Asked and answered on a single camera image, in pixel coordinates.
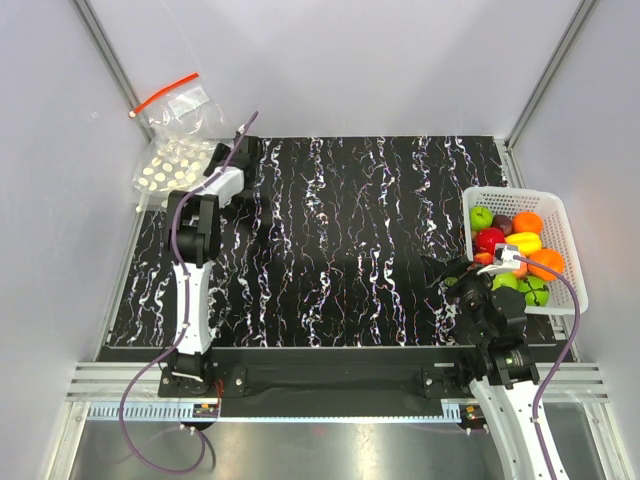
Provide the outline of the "red apple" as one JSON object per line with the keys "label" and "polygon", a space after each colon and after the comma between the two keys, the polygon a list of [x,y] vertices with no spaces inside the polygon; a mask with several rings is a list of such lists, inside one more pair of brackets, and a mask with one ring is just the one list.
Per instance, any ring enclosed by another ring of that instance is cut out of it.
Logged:
{"label": "red apple", "polygon": [[498,244],[505,243],[505,235],[501,229],[489,227],[479,231],[475,237],[475,247],[477,253],[488,253],[494,255]]}

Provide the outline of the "clear bag with white dots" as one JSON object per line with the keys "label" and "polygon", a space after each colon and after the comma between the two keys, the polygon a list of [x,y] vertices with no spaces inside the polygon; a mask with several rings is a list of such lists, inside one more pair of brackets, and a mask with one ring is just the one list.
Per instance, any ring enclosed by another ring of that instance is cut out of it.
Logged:
{"label": "clear bag with white dots", "polygon": [[219,145],[210,139],[180,136],[152,140],[142,152],[132,179],[140,192],[136,212],[142,213],[148,204],[165,208],[171,191],[191,191],[202,183]]}

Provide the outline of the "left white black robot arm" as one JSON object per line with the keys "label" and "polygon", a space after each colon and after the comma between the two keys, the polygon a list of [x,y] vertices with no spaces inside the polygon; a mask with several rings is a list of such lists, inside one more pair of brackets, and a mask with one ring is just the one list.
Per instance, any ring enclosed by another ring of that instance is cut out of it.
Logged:
{"label": "left white black robot arm", "polygon": [[207,396],[220,385],[211,358],[208,290],[221,248],[221,210],[251,186],[261,156],[261,140],[238,133],[231,147],[215,147],[201,186],[169,193],[165,246],[176,280],[177,327],[163,358],[162,396]]}

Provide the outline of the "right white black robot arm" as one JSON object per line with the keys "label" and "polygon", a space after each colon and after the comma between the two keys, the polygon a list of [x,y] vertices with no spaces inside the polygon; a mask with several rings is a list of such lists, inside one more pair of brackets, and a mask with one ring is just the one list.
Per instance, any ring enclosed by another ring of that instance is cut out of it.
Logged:
{"label": "right white black robot arm", "polygon": [[485,268],[466,258],[447,262],[433,283],[446,288],[477,329],[479,340],[456,365],[454,384],[478,402],[503,477],[567,479],[542,405],[549,380],[540,376],[524,337],[524,295],[494,288]]}

